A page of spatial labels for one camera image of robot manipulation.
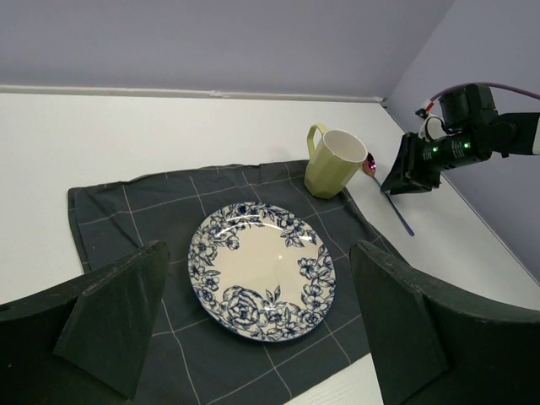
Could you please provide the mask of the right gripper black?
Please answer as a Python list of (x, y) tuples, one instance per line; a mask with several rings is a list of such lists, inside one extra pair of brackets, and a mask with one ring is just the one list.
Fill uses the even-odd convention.
[(381, 184), (381, 191), (392, 195), (431, 192), (440, 186), (441, 171), (467, 164), (467, 134), (426, 141), (408, 132), (402, 136), (396, 160)]

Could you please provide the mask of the blue floral plate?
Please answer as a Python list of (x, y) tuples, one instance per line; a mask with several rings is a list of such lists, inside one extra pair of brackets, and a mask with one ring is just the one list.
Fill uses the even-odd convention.
[(210, 214), (188, 248), (187, 270), (203, 309), (244, 338), (281, 343), (326, 318), (336, 270), (321, 237), (290, 211), (238, 202)]

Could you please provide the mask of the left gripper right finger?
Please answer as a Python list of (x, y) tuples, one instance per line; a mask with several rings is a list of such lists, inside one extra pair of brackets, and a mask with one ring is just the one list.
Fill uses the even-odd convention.
[(362, 240), (354, 286), (385, 404), (537, 404), (539, 312), (458, 288)]

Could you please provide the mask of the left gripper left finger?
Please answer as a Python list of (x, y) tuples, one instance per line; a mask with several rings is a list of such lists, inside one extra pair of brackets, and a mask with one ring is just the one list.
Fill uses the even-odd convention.
[(155, 241), (1, 306), (3, 404), (126, 404), (148, 352), (170, 254)]

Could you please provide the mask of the pale green mug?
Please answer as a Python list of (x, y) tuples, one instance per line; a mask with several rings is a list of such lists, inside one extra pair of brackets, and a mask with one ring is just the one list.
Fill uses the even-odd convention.
[(314, 197), (329, 199), (341, 192), (367, 158), (365, 144), (350, 132), (312, 125), (306, 137), (309, 161), (304, 184)]

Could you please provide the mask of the dark checked cloth napkin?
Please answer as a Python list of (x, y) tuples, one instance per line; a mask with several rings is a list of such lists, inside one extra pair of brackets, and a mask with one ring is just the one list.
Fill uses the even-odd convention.
[[(348, 192), (314, 198), (304, 185), (303, 160), (214, 166), (147, 175), (129, 182), (73, 188), (68, 217), (85, 271), (124, 257), (153, 240), (170, 250), (163, 301), (138, 384), (137, 404), (358, 404), (351, 385), (333, 393), (315, 386), (345, 374), (369, 353), (349, 264), (350, 247), (366, 240), (394, 252)], [(259, 343), (227, 331), (198, 302), (193, 288), (203, 270), (189, 264), (198, 225), (230, 203), (262, 201), (286, 208), (322, 238), (337, 273), (337, 295), (327, 318), (309, 313), (304, 336), (292, 323), (284, 343)]]

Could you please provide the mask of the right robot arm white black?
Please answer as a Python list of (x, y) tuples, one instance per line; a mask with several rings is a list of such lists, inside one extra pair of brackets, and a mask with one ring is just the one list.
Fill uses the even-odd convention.
[(418, 132), (402, 136), (396, 160), (381, 184), (385, 194), (430, 192), (446, 170), (484, 162), (498, 153), (539, 154), (539, 114), (500, 114), (491, 89), (538, 99), (539, 95), (503, 84), (471, 83), (445, 89), (428, 99), (415, 115)]

